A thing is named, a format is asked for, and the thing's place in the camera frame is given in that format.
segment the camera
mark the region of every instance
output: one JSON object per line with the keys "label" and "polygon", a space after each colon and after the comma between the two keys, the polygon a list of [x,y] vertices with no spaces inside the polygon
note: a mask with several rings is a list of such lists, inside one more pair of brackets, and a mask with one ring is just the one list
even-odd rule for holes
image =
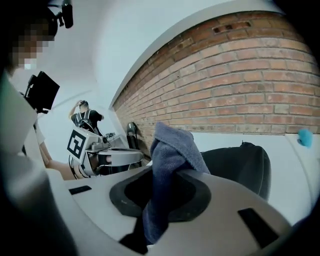
{"label": "camera", "polygon": [[60,86],[45,72],[40,71],[38,76],[30,77],[24,98],[38,114],[47,114],[52,108],[59,88]]}

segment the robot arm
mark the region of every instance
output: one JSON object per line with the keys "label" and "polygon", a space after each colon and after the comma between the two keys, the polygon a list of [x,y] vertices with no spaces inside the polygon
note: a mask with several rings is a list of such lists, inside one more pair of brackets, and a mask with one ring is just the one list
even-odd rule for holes
{"label": "robot arm", "polygon": [[73,128],[67,150],[69,156],[80,163],[84,176],[97,176],[102,167],[127,166],[144,157],[140,150],[111,147],[106,137],[79,127]]}

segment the brick wall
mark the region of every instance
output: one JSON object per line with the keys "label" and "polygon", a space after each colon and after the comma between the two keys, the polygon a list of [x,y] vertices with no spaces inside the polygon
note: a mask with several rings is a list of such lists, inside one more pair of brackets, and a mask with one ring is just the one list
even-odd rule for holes
{"label": "brick wall", "polygon": [[113,107],[124,128],[137,124],[147,149],[157,121],[200,132],[320,133],[319,84],[315,59],[280,14],[241,12],[168,42]]}

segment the blue object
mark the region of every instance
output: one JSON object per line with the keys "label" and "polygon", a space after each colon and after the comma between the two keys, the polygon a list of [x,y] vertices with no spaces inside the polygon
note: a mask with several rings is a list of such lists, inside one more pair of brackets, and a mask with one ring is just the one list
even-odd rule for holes
{"label": "blue object", "polygon": [[301,129],[298,131],[298,143],[302,146],[310,148],[312,145],[313,133],[308,129]]}
{"label": "blue object", "polygon": [[155,244],[168,227],[174,173],[194,169],[210,174],[193,135],[157,122],[152,158],[152,197],[142,212],[144,236],[147,244]]}

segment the blue towel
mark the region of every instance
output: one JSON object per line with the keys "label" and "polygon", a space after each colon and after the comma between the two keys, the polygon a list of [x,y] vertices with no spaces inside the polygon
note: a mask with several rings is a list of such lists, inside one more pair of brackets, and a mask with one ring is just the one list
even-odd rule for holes
{"label": "blue towel", "polygon": [[307,148],[311,148],[313,133],[308,129],[301,129],[298,131],[299,139],[298,143]]}
{"label": "blue towel", "polygon": [[142,213],[144,235],[148,244],[155,244],[168,227],[172,177],[182,169],[210,174],[193,135],[157,122],[152,158],[152,197]]}

